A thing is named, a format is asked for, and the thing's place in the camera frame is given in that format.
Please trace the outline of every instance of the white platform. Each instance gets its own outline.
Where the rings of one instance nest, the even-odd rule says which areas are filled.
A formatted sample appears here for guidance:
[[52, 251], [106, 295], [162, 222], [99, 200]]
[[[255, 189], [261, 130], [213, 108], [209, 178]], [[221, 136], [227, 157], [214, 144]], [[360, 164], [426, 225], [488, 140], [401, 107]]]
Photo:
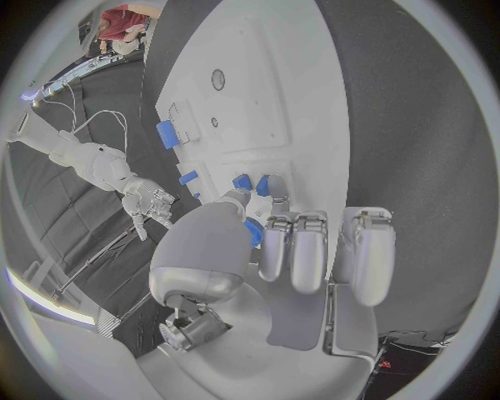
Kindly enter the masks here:
[[[220, 91], [212, 84], [216, 69], [225, 78]], [[161, 120], [171, 119], [173, 103], [188, 105], [196, 127], [181, 123], [180, 130], [199, 135], [174, 148], [179, 171], [199, 176], [190, 191], [209, 203], [242, 173], [254, 187], [264, 174], [283, 176], [293, 211], [327, 211], [331, 268], [348, 187], [348, 105], [316, 4], [223, 1], [173, 66], [157, 102]], [[264, 225], [270, 209], [270, 197], [253, 192], [247, 215]]]

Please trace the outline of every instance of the circular hole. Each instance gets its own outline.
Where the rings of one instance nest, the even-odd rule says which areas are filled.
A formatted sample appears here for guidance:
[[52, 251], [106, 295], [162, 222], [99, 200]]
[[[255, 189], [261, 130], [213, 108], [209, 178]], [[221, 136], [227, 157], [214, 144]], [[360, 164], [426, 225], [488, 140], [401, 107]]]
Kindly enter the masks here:
[[214, 72], [212, 72], [212, 86], [215, 90], [223, 90], [225, 84], [226, 78], [224, 77], [224, 73], [220, 69], [216, 69]]

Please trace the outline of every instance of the white robotic arm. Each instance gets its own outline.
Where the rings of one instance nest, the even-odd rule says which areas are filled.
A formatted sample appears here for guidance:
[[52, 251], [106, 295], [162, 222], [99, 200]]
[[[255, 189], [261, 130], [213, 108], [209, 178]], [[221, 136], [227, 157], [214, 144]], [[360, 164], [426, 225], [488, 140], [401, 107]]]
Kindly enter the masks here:
[[23, 142], [30, 148], [45, 153], [63, 167], [73, 167], [77, 175], [106, 191], [123, 193], [122, 205], [132, 217], [141, 240], [147, 237], [143, 215], [170, 228], [170, 207], [174, 196], [155, 182], [138, 177], [130, 171], [125, 154], [115, 148], [80, 143], [70, 132], [58, 132], [33, 111], [26, 112], [19, 124], [10, 132], [9, 142]]

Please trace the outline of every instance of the black fabric backdrop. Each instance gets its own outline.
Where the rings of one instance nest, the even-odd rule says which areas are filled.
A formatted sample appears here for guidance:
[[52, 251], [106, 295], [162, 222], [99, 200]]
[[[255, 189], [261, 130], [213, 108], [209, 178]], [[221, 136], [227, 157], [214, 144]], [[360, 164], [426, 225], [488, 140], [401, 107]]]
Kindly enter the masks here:
[[[74, 85], [80, 123], [101, 109], [127, 116], [132, 170], [182, 198], [173, 210], [176, 218], [199, 203], [178, 185], [177, 159], [163, 149], [154, 104], [184, 45], [218, 3], [169, 0], [144, 75], [141, 62], [129, 62]], [[423, 330], [425, 339], [442, 340], [467, 316], [493, 249], [498, 188], [483, 120], [448, 57], [396, 5], [361, 0], [317, 4], [335, 42], [347, 91], [347, 203], [394, 212], [397, 263], [387, 299], [376, 308], [379, 332]], [[71, 102], [67, 91], [57, 100]], [[56, 128], [71, 124], [69, 111], [61, 106], [42, 104], [39, 112]], [[123, 131], [111, 115], [96, 117], [81, 139], [123, 149]], [[116, 193], [91, 187], [71, 169], [22, 144], [14, 143], [11, 152], [28, 216], [68, 274], [130, 225]], [[146, 242], [132, 238], [77, 280], [116, 315], [148, 292], [149, 260], [165, 231], [155, 222], [147, 230]], [[17, 265], [24, 263], [20, 259]], [[150, 301], [115, 337], [141, 355], [158, 343], [154, 326], [168, 313]], [[423, 334], [401, 336], [401, 343], [432, 344]]]

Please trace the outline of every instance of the robot forearm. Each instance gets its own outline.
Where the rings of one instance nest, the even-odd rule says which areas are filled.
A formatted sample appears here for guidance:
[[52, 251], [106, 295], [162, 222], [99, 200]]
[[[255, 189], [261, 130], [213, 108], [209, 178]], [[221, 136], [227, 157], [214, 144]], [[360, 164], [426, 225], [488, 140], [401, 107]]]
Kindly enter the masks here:
[[174, 197], [155, 182], [133, 173], [120, 150], [92, 142], [80, 143], [73, 134], [58, 132], [34, 112], [25, 114], [8, 141], [23, 142], [46, 153], [53, 162], [73, 167], [79, 177], [102, 190], [123, 193], [123, 208], [132, 217], [142, 240], [147, 236], [143, 214], [170, 228], [169, 210]]

